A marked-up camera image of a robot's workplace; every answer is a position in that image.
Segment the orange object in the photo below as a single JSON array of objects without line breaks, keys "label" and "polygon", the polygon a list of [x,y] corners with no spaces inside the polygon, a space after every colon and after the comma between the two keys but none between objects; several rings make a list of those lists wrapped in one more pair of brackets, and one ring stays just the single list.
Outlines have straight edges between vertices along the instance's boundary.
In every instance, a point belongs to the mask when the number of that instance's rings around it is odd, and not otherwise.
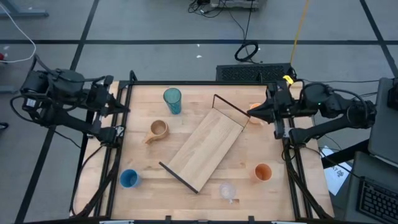
[{"label": "orange object", "polygon": [[[253,109],[253,108],[256,108],[256,107],[258,107],[258,106],[260,106],[260,105],[261,105],[261,103],[254,103],[254,104],[252,104],[252,105],[250,106],[250,110]],[[260,124],[260,123],[261,123],[261,120],[258,119],[258,118],[255,118],[255,117],[251,117],[251,118],[249,119],[249,122],[252,123],[252,124]]]},{"label": "orange object", "polygon": [[267,181],[272,177],[272,170],[267,164],[258,164],[250,173],[253,182]]}]

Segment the wooden cutting board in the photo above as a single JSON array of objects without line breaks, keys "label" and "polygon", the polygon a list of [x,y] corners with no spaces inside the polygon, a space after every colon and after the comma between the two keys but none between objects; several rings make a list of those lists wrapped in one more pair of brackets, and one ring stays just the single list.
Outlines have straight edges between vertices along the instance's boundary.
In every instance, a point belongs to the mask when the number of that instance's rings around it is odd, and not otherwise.
[{"label": "wooden cutting board", "polygon": [[197,194],[242,130],[243,126],[212,108],[169,164],[159,164]]}]

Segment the wooden table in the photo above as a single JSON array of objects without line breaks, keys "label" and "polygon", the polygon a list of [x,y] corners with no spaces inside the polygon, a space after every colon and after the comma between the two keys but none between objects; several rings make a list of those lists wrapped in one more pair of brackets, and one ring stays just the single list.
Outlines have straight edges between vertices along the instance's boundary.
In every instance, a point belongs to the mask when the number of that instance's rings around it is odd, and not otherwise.
[{"label": "wooden table", "polygon": [[[116,93],[117,85],[114,83],[110,91]],[[162,98],[163,92],[170,87],[182,92],[182,113],[179,115],[172,115]],[[292,94],[298,96],[300,89],[301,86],[292,86]],[[118,182],[112,219],[164,220],[166,215],[171,215],[173,220],[248,220],[248,216],[254,216],[256,221],[294,220],[286,165],[281,159],[282,141],[274,139],[273,124],[248,123],[198,195],[159,165],[159,161],[168,163],[190,137],[211,110],[215,93],[246,111],[251,104],[265,101],[265,90],[266,86],[133,86],[119,175],[125,169],[135,169],[143,181],[136,189],[124,189]],[[150,124],[157,119],[169,124],[170,135],[150,145],[142,143]],[[103,120],[104,126],[110,124],[111,116]],[[296,118],[295,124],[307,128],[312,126],[312,120]],[[97,140],[90,139],[85,158],[98,146]],[[318,147],[315,140],[307,146]],[[103,149],[95,155],[81,174],[75,198],[77,212],[98,188],[104,152]],[[308,149],[301,149],[301,155],[309,191],[333,216],[319,155]],[[258,163],[269,165],[272,177],[253,184],[249,172]],[[220,197],[219,186],[225,182],[236,187],[232,204]],[[302,194],[298,188],[297,192],[300,213],[305,217]],[[108,196],[107,191],[101,214],[104,214]]]}]

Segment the wooden board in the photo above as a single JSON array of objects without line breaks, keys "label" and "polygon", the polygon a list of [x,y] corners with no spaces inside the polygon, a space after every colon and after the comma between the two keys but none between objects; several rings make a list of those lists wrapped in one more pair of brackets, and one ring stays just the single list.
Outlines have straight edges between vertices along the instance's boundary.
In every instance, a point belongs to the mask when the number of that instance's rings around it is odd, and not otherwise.
[{"label": "wooden board", "polygon": [[[115,83],[111,88],[114,94],[117,85]],[[170,87],[178,88],[182,92],[182,113],[179,115],[170,114],[162,99],[163,92]],[[248,123],[200,194],[193,193],[159,165],[159,161],[168,164],[196,130],[211,110],[215,93],[245,110],[253,103],[264,102],[265,90],[266,86],[134,86],[119,174],[125,169],[135,169],[143,178],[143,182],[136,189],[124,189],[117,184],[112,218],[164,220],[166,215],[171,215],[173,220],[247,221],[248,216],[253,215],[258,221],[294,220],[286,166],[280,157],[282,143],[281,140],[274,139],[272,124]],[[290,90],[294,96],[298,96],[301,86],[292,86]],[[112,117],[108,116],[103,119],[103,123],[110,125],[111,119]],[[142,140],[150,124],[157,119],[169,124],[170,135],[151,145],[143,144]],[[312,120],[295,118],[295,124],[296,127],[307,128],[312,126]],[[307,146],[316,149],[317,141],[311,140]],[[97,140],[90,139],[85,157],[97,147]],[[75,199],[77,212],[86,205],[98,188],[104,152],[96,154],[81,173]],[[309,191],[325,211],[333,215],[319,155],[306,149],[302,149],[301,152]],[[267,182],[255,185],[249,181],[248,173],[260,162],[271,167],[272,177]],[[220,196],[219,187],[224,182],[236,187],[236,196],[232,204]],[[105,192],[102,215],[108,196],[109,193]],[[305,217],[301,201],[300,213]]]},{"label": "wooden board", "polygon": [[170,163],[159,164],[197,194],[242,130],[243,126],[213,108]]}]

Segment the cup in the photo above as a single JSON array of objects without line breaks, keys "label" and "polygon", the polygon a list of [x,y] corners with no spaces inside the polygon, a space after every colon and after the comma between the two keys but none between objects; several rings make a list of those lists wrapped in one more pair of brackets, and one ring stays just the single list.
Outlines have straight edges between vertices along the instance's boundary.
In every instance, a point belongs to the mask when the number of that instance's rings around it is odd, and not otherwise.
[{"label": "cup", "polygon": [[133,169],[127,169],[120,175],[120,184],[126,188],[138,187],[141,184],[141,178]]},{"label": "cup", "polygon": [[162,139],[167,135],[169,135],[169,126],[167,123],[162,120],[157,120],[151,124],[150,130],[143,142],[148,144],[153,140]]},{"label": "cup", "polygon": [[[254,104],[252,104],[250,106],[250,110],[253,109],[253,108],[256,108],[256,107],[258,107],[260,105],[261,105],[261,103],[254,103]],[[252,123],[252,124],[260,124],[261,120],[258,119],[258,118],[255,118],[255,117],[250,117],[249,122]]]},{"label": "cup", "polygon": [[181,92],[176,88],[169,88],[164,91],[163,99],[169,107],[172,114],[181,113]]},{"label": "cup", "polygon": [[223,199],[227,199],[229,203],[233,203],[236,195],[236,188],[230,183],[223,183],[220,185],[220,195]]},{"label": "cup", "polygon": [[267,164],[258,164],[250,173],[253,182],[264,182],[272,177],[272,170]]}]

